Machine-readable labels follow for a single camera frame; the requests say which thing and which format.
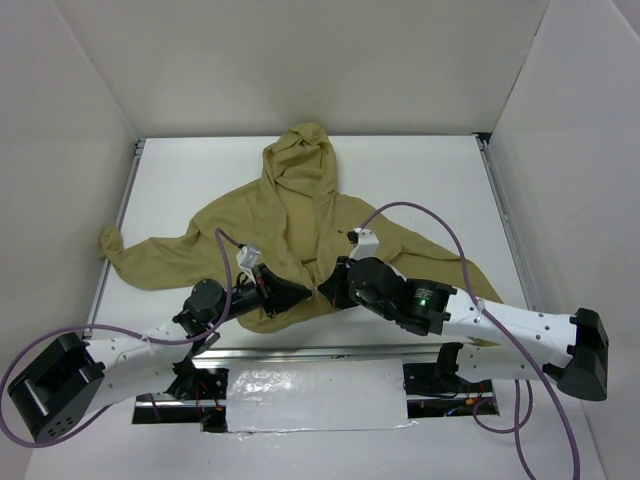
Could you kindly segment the tan hooded zip jacket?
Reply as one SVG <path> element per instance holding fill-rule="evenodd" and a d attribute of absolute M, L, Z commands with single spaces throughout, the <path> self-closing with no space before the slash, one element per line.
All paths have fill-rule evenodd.
<path fill-rule="evenodd" d="M 131 247 L 101 247 L 119 277 L 142 290 L 191 287 L 203 279 L 226 280 L 214 232 L 255 244 L 277 276 L 311 290 L 332 274 L 352 246 L 347 231 L 362 223 L 380 241 L 376 255 L 411 278 L 456 287 L 471 285 L 478 297 L 500 299 L 472 262 L 420 234 L 375 214 L 364 200 L 338 190 L 337 159 L 324 128 L 298 124 L 262 154 L 261 176 L 212 201 L 176 238 L 151 237 Z"/>

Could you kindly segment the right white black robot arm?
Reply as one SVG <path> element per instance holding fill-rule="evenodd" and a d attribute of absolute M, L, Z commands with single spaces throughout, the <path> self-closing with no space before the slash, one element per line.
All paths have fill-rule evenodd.
<path fill-rule="evenodd" d="M 493 379 L 540 379 L 562 393 L 608 396 L 609 338 L 600 315 L 549 314 L 486 299 L 428 279 L 406 278 L 382 260 L 342 257 L 319 291 L 338 309 L 361 306 L 418 336 L 449 335 L 435 379 L 446 391 Z"/>

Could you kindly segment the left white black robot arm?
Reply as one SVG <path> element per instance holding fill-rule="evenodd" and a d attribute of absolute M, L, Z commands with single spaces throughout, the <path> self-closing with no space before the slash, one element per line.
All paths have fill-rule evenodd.
<path fill-rule="evenodd" d="M 274 316 L 312 295 L 264 265 L 255 267 L 254 274 L 254 280 L 230 291 L 212 279 L 198 282 L 170 322 L 143 334 L 102 340 L 76 333 L 56 336 L 8 386 L 31 434 L 30 446 L 55 445 L 86 414 L 129 398 L 195 398 L 201 383 L 214 380 L 193 359 L 219 339 L 219 324 L 255 310 Z"/>

